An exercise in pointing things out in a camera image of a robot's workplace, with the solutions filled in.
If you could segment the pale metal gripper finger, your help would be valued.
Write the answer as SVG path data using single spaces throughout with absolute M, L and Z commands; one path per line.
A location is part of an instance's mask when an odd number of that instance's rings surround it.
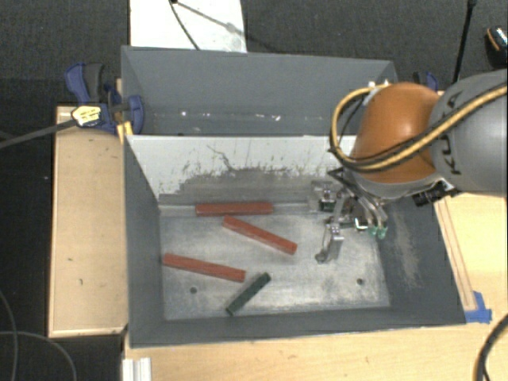
M 331 213 L 335 208 L 335 194 L 329 181 L 311 183 L 311 205 L 319 212 Z
M 315 255 L 315 260 L 319 264 L 326 264 L 336 260 L 344 242 L 344 236 L 338 223 L 328 223 L 325 225 L 325 231 L 322 238 L 321 250 Z

